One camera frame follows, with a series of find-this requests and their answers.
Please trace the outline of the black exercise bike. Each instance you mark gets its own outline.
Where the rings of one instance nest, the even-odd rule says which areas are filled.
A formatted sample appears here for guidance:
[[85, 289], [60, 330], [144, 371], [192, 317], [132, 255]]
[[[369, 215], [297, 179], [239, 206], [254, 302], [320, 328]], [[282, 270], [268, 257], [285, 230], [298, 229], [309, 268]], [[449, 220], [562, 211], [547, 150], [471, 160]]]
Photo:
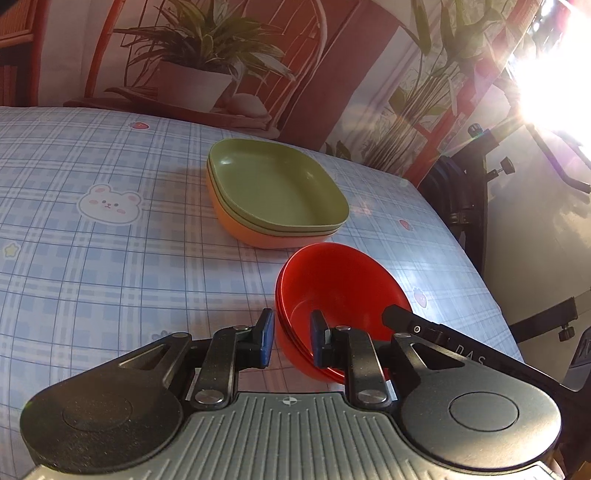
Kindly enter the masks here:
[[458, 238], [527, 363], [578, 389], [590, 378], [590, 162], [574, 143], [478, 129], [420, 192]]

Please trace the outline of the orange rectangular plate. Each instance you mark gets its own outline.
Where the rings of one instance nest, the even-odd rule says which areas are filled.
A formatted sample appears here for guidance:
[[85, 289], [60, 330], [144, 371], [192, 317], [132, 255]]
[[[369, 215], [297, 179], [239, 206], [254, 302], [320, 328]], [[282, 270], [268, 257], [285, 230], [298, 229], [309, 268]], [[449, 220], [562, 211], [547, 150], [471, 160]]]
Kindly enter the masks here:
[[207, 170], [206, 186], [209, 198], [211, 198], [214, 213], [219, 223], [221, 223], [221, 226], [224, 227], [225, 231], [228, 232], [228, 234], [231, 234], [232, 237], [235, 237], [235, 239], [238, 239], [240, 242], [249, 246], [267, 250], [301, 248], [306, 245], [324, 242], [336, 233], [335, 230], [332, 230], [315, 234], [284, 236], [277, 233], [273, 234], [273, 232], [264, 233], [260, 230], [249, 228], [245, 223], [236, 220], [235, 217], [224, 208], [221, 200], [218, 198], [209, 170]]

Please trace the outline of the printed room backdrop cloth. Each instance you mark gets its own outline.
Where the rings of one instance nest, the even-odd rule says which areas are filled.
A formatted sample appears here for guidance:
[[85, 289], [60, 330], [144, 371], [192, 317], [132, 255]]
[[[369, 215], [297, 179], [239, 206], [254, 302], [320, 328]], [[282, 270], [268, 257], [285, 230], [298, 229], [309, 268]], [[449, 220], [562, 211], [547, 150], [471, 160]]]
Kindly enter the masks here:
[[536, 1], [5, 1], [1, 102], [158, 116], [422, 182]]

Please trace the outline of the red plastic bowl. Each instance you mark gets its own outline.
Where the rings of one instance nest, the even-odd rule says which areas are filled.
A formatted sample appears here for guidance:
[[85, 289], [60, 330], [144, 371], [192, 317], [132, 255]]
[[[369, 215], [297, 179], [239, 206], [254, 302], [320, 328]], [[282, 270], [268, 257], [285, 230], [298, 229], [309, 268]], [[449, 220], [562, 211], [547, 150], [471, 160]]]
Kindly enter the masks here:
[[412, 309], [391, 273], [353, 247], [338, 243], [311, 244], [291, 255], [281, 271], [286, 279], [304, 280], [317, 290], [335, 290], [360, 297], [370, 313], [366, 327], [361, 330], [377, 340], [388, 340], [391, 336], [382, 322], [388, 306]]

